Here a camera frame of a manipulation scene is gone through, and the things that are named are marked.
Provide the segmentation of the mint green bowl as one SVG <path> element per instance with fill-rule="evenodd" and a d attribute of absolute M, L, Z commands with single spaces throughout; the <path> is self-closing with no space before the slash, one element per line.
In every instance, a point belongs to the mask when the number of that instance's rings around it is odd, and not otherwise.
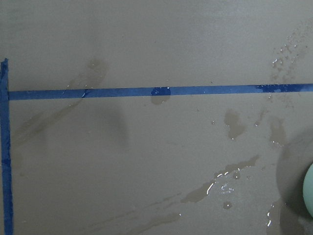
<path fill-rule="evenodd" d="M 308 213 L 313 217 L 313 165 L 307 170 L 303 181 L 303 199 Z"/>

